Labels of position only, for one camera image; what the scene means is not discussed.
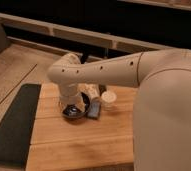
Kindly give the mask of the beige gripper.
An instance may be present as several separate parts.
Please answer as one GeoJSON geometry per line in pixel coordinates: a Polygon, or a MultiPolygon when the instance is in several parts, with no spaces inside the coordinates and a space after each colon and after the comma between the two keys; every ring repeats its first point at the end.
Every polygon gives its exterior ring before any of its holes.
{"type": "Polygon", "coordinates": [[[77,84],[62,84],[58,88],[60,91],[60,103],[63,109],[69,105],[74,105],[81,112],[85,111],[85,104],[77,84]]]}

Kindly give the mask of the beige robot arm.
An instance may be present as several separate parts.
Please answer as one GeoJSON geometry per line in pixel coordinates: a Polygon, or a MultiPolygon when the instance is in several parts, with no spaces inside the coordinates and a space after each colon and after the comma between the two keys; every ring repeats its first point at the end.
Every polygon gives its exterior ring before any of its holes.
{"type": "Polygon", "coordinates": [[[166,49],[82,64],[69,53],[50,66],[60,99],[74,104],[79,83],[136,87],[135,171],[191,171],[191,50],[166,49]]]}

